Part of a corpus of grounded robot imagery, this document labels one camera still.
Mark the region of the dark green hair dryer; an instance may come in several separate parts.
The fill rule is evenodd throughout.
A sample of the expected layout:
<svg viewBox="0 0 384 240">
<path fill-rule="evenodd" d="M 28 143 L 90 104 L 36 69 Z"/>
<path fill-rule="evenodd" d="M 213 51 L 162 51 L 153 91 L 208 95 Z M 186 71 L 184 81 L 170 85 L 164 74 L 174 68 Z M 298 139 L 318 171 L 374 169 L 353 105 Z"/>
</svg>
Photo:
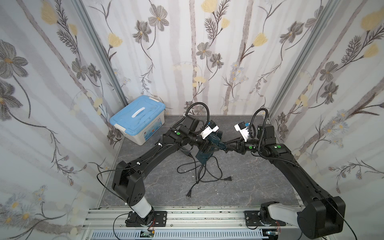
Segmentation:
<svg viewBox="0 0 384 240">
<path fill-rule="evenodd" d="M 207 161 L 213 156 L 214 152 L 220 150 L 226 150 L 227 146 L 222 142 L 223 132 L 218 131 L 215 133 L 209 134 L 202 144 L 198 146 L 198 153 L 196 154 L 196 159 L 202 164 L 205 165 Z"/>
</svg>

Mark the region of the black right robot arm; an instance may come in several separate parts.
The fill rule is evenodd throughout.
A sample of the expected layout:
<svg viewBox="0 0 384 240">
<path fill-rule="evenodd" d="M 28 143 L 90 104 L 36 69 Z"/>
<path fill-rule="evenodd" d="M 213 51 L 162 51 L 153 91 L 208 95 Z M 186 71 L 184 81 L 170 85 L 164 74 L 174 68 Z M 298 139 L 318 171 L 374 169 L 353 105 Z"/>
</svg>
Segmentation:
<svg viewBox="0 0 384 240">
<path fill-rule="evenodd" d="M 295 226 L 309 239 L 340 233 L 345 223 L 346 204 L 341 197 L 333 197 L 299 165 L 289 148 L 279 144 L 275 129 L 264 120 L 255 126 L 253 121 L 235 125 L 242 139 L 237 141 L 237 153 L 247 151 L 273 164 L 289 181 L 303 201 L 303 207 L 289 207 L 279 202 L 261 204 L 260 222 L 271 225 L 276 221 Z"/>
</svg>

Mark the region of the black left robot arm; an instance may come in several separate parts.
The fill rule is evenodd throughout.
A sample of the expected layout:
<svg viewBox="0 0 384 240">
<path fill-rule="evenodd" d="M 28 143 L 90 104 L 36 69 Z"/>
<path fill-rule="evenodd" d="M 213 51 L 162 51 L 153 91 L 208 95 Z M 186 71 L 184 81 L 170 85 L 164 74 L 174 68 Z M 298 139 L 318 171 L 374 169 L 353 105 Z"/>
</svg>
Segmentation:
<svg viewBox="0 0 384 240">
<path fill-rule="evenodd" d="M 193 107 L 203 107 L 207 112 L 207 120 L 200 130 L 199 121 L 188 113 Z M 209 134 L 216 132 L 218 126 L 210 121 L 210 111 L 206 104 L 197 102 L 186 111 L 185 116 L 163 134 L 157 145 L 137 159 L 126 163 L 118 163 L 115 169 L 112 189 L 136 214 L 144 225 L 153 219 L 154 209 L 145 197 L 144 180 L 163 160 L 179 151 L 185 145 L 197 146 L 196 159 L 205 165 L 213 155 Z"/>
</svg>

